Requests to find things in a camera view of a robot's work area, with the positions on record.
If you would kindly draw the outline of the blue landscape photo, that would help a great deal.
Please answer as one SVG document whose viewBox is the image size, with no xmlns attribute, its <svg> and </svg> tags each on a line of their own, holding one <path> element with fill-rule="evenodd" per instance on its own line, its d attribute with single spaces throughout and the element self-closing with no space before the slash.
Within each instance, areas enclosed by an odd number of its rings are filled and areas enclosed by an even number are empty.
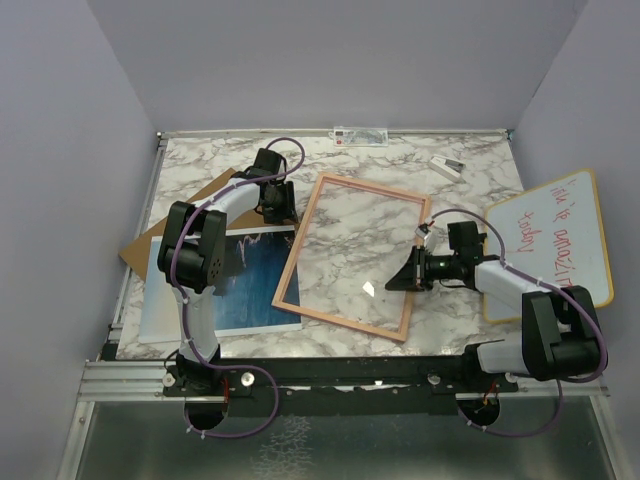
<svg viewBox="0 0 640 480">
<path fill-rule="evenodd" d="M 218 337 L 297 331 L 298 314 L 276 309 L 272 299 L 295 240 L 292 225 L 231 230 L 226 234 L 223 273 L 215 280 L 211 315 Z M 161 239 L 151 240 L 139 340 L 180 339 L 178 305 L 157 266 Z"/>
</svg>

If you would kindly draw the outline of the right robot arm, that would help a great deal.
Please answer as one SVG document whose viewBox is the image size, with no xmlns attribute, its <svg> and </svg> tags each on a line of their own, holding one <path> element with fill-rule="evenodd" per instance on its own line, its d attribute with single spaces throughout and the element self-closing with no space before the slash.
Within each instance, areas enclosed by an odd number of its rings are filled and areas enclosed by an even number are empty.
<svg viewBox="0 0 640 480">
<path fill-rule="evenodd" d="M 434 230 L 421 224 L 414 246 L 400 270 L 386 283 L 388 291 L 430 291 L 436 282 L 455 280 L 509 306 L 521 322 L 518 340 L 469 345 L 469 360 L 459 367 L 461 383 L 481 391 L 496 374 L 538 381 L 589 382 L 606 368 L 608 354 L 589 291 L 559 287 L 484 253 L 486 235 L 473 221 L 447 225 L 449 255 L 435 255 Z"/>
</svg>

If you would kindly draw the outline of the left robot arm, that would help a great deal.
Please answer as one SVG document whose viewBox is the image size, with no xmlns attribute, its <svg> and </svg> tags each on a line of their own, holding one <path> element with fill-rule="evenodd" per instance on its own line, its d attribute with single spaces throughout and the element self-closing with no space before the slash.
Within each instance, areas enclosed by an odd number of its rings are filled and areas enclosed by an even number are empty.
<svg viewBox="0 0 640 480">
<path fill-rule="evenodd" d="M 295 321 L 267 305 L 295 238 L 289 171 L 282 154 L 261 148 L 252 165 L 208 197 L 170 207 L 157 268 L 177 300 L 181 345 L 163 379 L 166 390 L 206 395 L 223 384 L 220 329 Z"/>
</svg>

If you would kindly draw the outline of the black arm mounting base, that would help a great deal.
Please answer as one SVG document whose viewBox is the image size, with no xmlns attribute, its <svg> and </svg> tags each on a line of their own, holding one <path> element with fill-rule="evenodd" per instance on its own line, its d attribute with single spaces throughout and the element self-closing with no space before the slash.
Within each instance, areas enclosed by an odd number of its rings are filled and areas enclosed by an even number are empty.
<svg viewBox="0 0 640 480">
<path fill-rule="evenodd" d="M 197 412 L 232 417 L 454 415 L 461 399 L 518 389 L 466 355 L 221 358 L 207 368 L 180 359 L 167 368 L 163 395 Z"/>
</svg>

